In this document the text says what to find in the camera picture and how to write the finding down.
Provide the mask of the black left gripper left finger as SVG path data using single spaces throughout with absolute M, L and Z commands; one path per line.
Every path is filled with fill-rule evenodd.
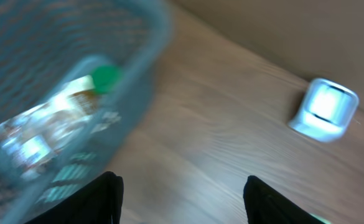
M 123 178 L 106 171 L 26 224 L 119 224 L 123 194 Z

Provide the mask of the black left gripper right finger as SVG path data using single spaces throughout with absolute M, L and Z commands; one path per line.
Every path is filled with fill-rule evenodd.
M 248 224 L 328 224 L 312 215 L 254 175 L 248 176 L 243 200 Z

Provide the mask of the brown white snack pouch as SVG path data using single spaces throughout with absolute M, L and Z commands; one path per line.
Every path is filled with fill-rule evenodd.
M 107 94 L 96 94 L 87 74 L 64 83 L 38 105 L 15 98 L 1 103 L 0 175 L 12 181 L 32 181 L 47 172 L 88 126 Z

